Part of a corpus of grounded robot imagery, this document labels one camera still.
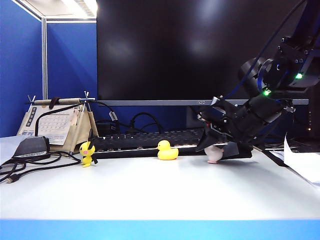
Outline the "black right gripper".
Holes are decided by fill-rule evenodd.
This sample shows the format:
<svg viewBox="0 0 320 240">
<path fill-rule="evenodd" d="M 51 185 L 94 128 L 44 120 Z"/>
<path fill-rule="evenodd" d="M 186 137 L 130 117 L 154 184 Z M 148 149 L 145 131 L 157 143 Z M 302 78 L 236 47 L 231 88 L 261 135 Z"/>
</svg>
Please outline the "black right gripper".
<svg viewBox="0 0 320 240">
<path fill-rule="evenodd" d="M 222 160 L 251 158 L 253 148 L 243 143 L 263 141 L 265 135 L 259 135 L 259 132 L 281 116 L 284 110 L 284 100 L 267 96 L 252 97 L 239 106 L 214 98 L 213 103 L 197 116 L 204 122 L 204 129 L 195 151 L 228 141 L 223 147 Z"/>
</svg>

